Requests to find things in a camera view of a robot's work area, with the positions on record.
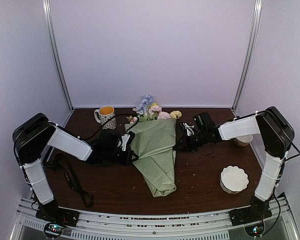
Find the pale yellow flower stem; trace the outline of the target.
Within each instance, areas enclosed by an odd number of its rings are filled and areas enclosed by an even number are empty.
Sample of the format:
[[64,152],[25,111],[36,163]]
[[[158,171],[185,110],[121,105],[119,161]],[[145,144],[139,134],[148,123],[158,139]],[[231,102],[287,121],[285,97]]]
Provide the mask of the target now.
[[179,111],[179,110],[174,110],[174,111],[172,111],[169,115],[170,115],[171,118],[177,120],[177,119],[179,119],[179,118],[182,117],[182,112]]

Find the wrapping paper sheet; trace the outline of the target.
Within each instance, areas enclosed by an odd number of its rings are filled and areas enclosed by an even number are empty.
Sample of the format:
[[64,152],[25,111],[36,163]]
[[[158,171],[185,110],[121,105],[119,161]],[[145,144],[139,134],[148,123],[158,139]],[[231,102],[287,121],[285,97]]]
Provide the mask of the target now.
[[175,184],[176,123],[174,118],[139,122],[131,131],[130,145],[138,155],[133,165],[143,176],[152,196],[166,197],[177,190]]

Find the pink rose flower stem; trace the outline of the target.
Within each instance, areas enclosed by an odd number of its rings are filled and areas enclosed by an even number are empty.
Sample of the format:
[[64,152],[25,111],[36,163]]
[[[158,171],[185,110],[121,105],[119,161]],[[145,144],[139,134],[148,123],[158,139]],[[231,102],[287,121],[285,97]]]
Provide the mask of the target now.
[[168,112],[162,110],[160,105],[154,103],[150,106],[148,113],[151,120],[165,120],[172,118]]

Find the peach flower stem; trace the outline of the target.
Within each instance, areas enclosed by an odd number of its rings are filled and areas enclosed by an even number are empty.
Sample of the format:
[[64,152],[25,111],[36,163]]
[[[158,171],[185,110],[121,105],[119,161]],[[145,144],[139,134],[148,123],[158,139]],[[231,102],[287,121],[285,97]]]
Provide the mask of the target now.
[[135,123],[138,123],[139,120],[140,120],[140,116],[139,115],[130,115],[128,117],[126,117],[126,119],[128,120],[129,124],[135,124]]

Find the blue flower stem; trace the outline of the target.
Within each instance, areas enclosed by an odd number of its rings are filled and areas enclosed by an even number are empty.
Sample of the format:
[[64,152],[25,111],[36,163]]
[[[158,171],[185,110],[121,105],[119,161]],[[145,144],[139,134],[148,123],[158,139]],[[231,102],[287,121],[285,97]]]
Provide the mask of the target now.
[[153,98],[150,94],[146,94],[143,96],[140,103],[134,107],[132,110],[137,113],[138,115],[142,115],[144,117],[147,117],[149,115],[148,113],[148,107],[152,104]]

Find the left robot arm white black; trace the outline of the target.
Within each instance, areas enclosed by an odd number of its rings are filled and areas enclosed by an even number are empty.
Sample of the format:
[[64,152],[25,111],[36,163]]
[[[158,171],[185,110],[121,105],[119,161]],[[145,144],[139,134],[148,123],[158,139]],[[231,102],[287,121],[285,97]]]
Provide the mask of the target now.
[[104,123],[91,136],[80,137],[50,121],[43,113],[36,114],[12,133],[14,156],[26,183],[43,206],[43,215],[51,222],[59,221],[62,211],[54,205],[57,201],[45,169],[62,168],[68,186],[80,195],[84,205],[89,208],[93,205],[94,197],[82,189],[67,156],[90,165],[129,165],[139,158],[131,148],[134,138],[131,126],[120,133],[106,128]]

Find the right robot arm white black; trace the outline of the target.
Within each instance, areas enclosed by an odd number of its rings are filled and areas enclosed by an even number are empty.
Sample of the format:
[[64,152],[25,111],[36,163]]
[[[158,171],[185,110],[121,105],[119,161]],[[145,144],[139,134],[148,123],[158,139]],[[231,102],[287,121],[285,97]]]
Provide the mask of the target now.
[[220,124],[215,124],[208,112],[193,116],[193,120],[194,125],[180,123],[181,137],[174,145],[174,150],[192,152],[205,144],[245,136],[261,136],[266,160],[250,206],[246,210],[249,220],[258,220],[266,212],[275,185],[281,179],[284,165],[290,160],[287,155],[291,147],[295,147],[294,129],[275,106]]

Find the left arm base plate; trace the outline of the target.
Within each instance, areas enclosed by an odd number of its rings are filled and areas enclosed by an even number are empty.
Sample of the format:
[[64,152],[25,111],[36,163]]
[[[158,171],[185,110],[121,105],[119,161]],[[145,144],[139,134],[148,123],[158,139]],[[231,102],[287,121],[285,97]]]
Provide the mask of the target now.
[[61,226],[75,227],[80,213],[59,207],[40,206],[36,211],[35,217],[47,222],[57,223]]

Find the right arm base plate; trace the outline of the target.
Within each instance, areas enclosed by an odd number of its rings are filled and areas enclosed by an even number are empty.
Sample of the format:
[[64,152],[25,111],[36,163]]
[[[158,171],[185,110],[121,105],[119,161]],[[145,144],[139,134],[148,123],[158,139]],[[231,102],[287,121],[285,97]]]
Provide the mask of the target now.
[[255,213],[250,206],[236,208],[228,212],[232,226],[246,225],[253,222],[260,222],[263,219],[270,218],[273,214],[267,209],[261,213]]

